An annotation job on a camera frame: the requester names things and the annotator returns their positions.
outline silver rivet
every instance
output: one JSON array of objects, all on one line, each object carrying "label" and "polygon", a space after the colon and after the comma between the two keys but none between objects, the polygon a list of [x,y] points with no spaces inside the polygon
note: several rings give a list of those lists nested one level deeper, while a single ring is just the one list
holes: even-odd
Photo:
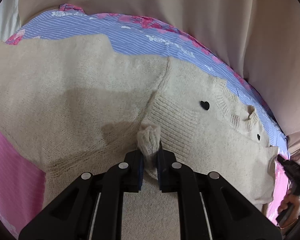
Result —
[{"label": "silver rivet", "polygon": [[85,172],[81,174],[81,179],[90,179],[91,178],[91,173]]},{"label": "silver rivet", "polygon": [[210,176],[210,178],[212,178],[212,179],[219,179],[219,178],[220,178],[220,174],[217,173],[217,172],[215,172],[215,171],[210,172],[209,176]]},{"label": "silver rivet", "polygon": [[181,163],[178,163],[178,162],[175,162],[175,163],[173,163],[171,166],[172,166],[172,168],[174,168],[174,169],[180,169],[181,166],[182,166],[182,164],[181,164]]},{"label": "silver rivet", "polygon": [[129,164],[127,164],[127,163],[119,163],[119,168],[120,169],[126,169],[128,167],[129,167]]}]

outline ribbed neckline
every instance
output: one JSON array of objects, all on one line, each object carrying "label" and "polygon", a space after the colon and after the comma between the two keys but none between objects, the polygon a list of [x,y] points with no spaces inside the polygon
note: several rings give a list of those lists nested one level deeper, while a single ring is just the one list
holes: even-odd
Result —
[{"label": "ribbed neckline", "polygon": [[216,78],[214,82],[214,95],[218,108],[222,112],[224,118],[227,119],[234,129],[250,132],[259,120],[256,109],[252,106],[253,111],[247,120],[242,120],[238,115],[232,114],[227,107],[225,98],[227,98],[230,102],[237,103],[238,97],[226,87],[226,80]]}]

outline sweater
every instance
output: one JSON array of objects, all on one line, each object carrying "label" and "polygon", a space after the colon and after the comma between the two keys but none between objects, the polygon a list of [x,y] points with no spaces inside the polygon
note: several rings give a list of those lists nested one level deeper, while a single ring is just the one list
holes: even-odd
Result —
[{"label": "sweater", "polygon": [[[0,131],[46,172],[43,206],[82,172],[121,162],[145,124],[194,171],[218,171],[253,204],[272,200],[278,148],[225,80],[172,57],[116,53],[104,35],[0,42]],[[124,195],[122,239],[179,237],[176,194],[152,177]]]}]

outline black heart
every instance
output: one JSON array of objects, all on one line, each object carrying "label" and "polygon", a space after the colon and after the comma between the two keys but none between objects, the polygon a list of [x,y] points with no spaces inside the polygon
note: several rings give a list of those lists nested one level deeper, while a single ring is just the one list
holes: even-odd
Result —
[{"label": "black heart", "polygon": [[200,106],[204,109],[204,110],[209,110],[210,108],[210,104],[209,102],[204,102],[204,101],[200,101]]}]

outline hand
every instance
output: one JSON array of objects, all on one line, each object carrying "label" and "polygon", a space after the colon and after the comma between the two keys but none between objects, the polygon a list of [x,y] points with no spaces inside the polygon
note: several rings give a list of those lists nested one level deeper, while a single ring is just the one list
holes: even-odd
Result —
[{"label": "hand", "polygon": [[291,190],[288,190],[287,194],[284,196],[284,199],[281,201],[281,205],[278,207],[278,213],[280,214],[283,210],[288,208],[288,203],[294,205],[294,209],[288,217],[287,221],[282,225],[282,228],[285,228],[295,222],[300,215],[300,197],[291,194]]}]

